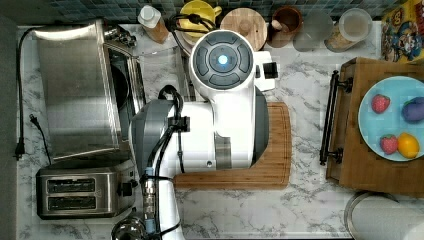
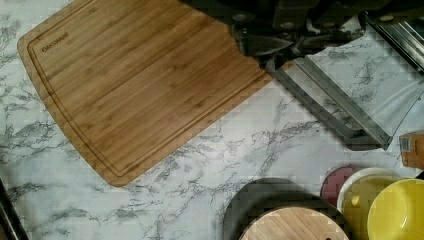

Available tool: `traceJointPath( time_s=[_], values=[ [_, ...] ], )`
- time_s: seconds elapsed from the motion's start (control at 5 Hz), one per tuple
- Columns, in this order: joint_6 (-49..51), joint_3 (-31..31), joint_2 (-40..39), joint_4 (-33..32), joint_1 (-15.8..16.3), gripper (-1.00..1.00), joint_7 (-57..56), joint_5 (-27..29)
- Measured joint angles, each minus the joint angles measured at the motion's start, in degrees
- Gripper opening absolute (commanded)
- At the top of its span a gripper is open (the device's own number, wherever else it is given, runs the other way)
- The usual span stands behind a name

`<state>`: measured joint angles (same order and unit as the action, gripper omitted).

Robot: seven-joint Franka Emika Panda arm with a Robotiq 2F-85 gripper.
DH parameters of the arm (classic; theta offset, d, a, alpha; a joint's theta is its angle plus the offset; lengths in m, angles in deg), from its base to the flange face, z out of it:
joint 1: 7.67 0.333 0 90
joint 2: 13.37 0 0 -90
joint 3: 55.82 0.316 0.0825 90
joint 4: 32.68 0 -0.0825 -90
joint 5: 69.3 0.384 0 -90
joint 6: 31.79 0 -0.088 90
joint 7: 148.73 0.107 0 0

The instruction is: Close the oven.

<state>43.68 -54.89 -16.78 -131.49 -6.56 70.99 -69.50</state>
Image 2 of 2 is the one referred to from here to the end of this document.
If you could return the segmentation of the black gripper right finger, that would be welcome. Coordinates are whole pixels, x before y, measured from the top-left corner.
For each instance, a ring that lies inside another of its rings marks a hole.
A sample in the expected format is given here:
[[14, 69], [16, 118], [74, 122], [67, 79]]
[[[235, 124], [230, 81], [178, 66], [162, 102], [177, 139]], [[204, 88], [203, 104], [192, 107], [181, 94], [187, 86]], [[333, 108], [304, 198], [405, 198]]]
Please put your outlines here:
[[327, 47], [338, 47], [361, 38], [366, 32], [366, 16], [356, 15], [341, 26], [325, 24], [319, 29], [308, 19], [305, 29], [298, 33], [296, 41], [290, 46], [294, 55], [313, 55]]

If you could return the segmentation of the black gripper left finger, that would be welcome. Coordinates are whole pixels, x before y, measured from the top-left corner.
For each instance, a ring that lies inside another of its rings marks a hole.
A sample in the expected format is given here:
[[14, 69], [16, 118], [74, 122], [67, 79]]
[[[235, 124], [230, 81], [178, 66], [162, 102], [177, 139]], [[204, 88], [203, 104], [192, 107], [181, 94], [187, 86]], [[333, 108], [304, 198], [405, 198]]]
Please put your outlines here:
[[232, 26], [232, 37], [241, 54], [249, 57], [270, 55], [293, 44], [292, 41], [257, 32], [242, 25]]

